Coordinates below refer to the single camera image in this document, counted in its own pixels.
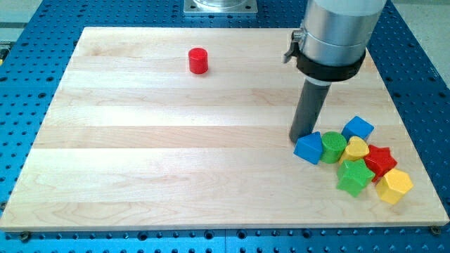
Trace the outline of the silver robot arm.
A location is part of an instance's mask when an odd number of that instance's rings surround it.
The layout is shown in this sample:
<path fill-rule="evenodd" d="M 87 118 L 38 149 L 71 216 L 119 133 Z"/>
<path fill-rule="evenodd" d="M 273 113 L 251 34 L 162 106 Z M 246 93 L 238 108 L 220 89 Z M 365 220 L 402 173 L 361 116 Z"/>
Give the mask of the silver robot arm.
<path fill-rule="evenodd" d="M 359 71 L 386 0 L 308 0 L 300 28 L 283 56 L 306 76 L 340 82 Z"/>

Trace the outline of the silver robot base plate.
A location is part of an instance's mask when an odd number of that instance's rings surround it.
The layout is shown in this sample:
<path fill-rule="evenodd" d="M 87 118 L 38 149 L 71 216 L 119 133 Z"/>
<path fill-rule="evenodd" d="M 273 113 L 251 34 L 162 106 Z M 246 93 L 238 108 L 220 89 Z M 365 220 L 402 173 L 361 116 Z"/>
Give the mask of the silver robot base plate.
<path fill-rule="evenodd" d="M 184 13 L 256 13 L 256 0 L 184 0 Z"/>

